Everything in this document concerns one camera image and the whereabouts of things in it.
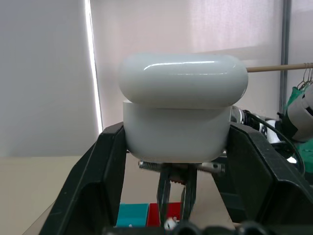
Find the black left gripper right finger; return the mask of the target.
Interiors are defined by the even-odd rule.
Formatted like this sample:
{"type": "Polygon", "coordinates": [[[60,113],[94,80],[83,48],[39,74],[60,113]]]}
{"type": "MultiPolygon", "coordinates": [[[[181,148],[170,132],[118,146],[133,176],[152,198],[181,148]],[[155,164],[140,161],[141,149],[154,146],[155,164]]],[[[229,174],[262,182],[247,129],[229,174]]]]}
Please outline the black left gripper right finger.
{"type": "Polygon", "coordinates": [[[263,134],[231,123],[225,173],[214,175],[231,221],[255,222],[271,235],[313,233],[313,189],[263,134]]]}

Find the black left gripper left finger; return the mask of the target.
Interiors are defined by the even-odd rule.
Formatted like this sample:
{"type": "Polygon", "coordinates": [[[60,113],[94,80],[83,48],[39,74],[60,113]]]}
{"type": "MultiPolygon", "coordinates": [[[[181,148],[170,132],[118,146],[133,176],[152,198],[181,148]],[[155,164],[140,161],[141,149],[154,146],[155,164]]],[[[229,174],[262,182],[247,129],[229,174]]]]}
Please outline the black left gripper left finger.
{"type": "Polygon", "coordinates": [[[48,215],[48,234],[100,235],[116,224],[126,152],[123,123],[107,127],[70,171],[48,215]]]}

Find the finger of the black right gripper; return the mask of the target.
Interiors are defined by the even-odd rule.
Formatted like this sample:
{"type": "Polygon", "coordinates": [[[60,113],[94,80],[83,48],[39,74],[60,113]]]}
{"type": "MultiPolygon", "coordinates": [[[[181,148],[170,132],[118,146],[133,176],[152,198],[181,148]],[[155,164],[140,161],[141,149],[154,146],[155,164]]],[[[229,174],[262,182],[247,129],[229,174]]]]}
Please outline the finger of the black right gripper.
{"type": "Polygon", "coordinates": [[[171,190],[170,169],[163,168],[157,188],[157,203],[160,223],[165,223],[171,190]]]}
{"type": "Polygon", "coordinates": [[[192,212],[197,192],[197,170],[187,169],[183,181],[184,189],[181,194],[180,219],[188,220],[192,212]]]}

